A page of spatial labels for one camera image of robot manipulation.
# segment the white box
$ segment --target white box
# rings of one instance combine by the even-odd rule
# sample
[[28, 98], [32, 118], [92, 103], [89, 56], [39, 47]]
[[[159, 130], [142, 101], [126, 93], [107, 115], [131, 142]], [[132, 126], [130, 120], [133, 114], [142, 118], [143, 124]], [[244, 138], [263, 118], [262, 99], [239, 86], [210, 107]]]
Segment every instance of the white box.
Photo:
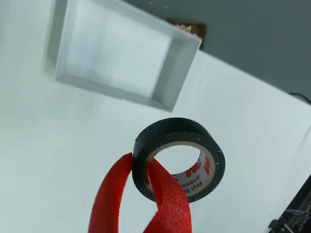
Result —
[[201, 39], [120, 0], [69, 0], [56, 79], [172, 111]]

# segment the white table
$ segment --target white table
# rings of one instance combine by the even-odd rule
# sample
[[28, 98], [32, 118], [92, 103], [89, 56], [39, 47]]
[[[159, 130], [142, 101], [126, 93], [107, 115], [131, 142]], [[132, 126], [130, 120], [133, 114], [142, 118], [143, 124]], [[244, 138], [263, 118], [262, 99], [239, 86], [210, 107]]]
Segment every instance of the white table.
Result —
[[[0, 2], [0, 232], [87, 232], [109, 168], [166, 117], [201, 123], [226, 159], [219, 186], [190, 204], [193, 232], [268, 232], [310, 175], [311, 108], [202, 52], [172, 113], [57, 83], [47, 59], [53, 8]], [[130, 176], [120, 232], [142, 232], [155, 211]]]

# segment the white rectangular container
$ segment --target white rectangular container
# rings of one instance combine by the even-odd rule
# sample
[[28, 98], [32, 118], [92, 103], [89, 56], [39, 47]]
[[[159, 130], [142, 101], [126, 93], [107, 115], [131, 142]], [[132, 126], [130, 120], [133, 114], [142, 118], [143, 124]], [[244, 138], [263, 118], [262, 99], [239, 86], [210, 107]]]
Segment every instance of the white rectangular container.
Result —
[[172, 111], [200, 43], [121, 0], [69, 0], [56, 79]]

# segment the white surface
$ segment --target white surface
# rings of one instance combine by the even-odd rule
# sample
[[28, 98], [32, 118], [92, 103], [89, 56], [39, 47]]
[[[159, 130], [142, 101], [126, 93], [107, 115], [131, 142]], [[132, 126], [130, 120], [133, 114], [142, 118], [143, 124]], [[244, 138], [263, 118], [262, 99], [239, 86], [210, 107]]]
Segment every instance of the white surface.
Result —
[[[57, 83], [44, 68], [52, 8], [0, 1], [0, 232], [87, 232], [102, 179], [137, 134], [188, 117], [226, 159], [219, 186], [190, 204], [193, 232], [266, 233], [310, 175], [311, 108], [201, 52], [173, 113]], [[142, 232], [155, 211], [130, 177], [120, 232]]]
[[200, 43], [122, 0], [69, 0], [56, 79], [172, 111]]

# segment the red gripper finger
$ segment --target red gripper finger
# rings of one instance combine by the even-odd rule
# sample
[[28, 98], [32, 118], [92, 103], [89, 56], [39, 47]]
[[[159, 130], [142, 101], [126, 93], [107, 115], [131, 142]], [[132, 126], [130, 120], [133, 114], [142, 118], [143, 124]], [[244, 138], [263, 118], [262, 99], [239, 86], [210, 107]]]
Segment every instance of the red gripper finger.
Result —
[[132, 153], [126, 154], [107, 173], [94, 201], [88, 233], [118, 233], [120, 203], [132, 163]]
[[158, 212], [145, 233], [191, 233], [187, 197], [175, 178], [155, 159], [148, 166]]

